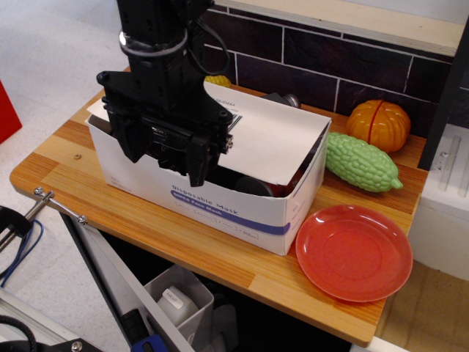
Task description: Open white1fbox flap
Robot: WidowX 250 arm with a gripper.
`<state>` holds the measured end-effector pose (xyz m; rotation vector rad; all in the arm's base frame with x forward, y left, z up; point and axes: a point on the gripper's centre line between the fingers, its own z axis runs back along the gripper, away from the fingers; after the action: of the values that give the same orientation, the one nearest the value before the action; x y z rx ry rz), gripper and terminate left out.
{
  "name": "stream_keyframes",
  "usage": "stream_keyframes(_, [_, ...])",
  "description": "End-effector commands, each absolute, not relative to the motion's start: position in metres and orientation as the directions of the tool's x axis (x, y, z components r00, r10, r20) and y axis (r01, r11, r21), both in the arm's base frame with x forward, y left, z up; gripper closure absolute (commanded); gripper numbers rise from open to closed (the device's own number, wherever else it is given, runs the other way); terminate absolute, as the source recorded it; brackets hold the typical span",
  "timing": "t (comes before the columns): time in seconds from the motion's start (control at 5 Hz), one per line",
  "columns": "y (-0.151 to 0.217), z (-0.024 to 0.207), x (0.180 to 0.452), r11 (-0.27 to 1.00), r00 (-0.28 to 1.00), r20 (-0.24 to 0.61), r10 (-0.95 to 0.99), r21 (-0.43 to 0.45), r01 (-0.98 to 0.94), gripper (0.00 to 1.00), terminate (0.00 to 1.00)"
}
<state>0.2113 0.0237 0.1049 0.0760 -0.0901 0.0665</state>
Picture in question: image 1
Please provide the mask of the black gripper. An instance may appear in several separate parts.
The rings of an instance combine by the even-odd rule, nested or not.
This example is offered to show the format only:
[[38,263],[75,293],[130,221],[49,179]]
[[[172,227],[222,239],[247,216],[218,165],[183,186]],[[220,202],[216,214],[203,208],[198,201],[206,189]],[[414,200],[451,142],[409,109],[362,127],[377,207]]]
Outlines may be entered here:
[[103,71],[104,109],[125,156],[136,163],[151,146],[168,152],[158,155],[166,168],[189,174],[192,187],[202,186],[218,159],[232,146],[232,114],[211,98],[202,82],[168,108],[144,100],[129,72]]

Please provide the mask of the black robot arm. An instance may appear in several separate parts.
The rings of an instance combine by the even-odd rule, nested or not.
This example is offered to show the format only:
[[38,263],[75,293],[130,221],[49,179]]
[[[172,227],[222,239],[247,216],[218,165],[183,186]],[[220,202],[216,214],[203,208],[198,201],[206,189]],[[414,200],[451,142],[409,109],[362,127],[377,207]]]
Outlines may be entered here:
[[161,167],[203,185],[232,146],[232,114],[204,88],[202,20],[211,1],[120,1],[119,45],[127,72],[104,71],[97,82],[114,137],[137,162],[153,153]]

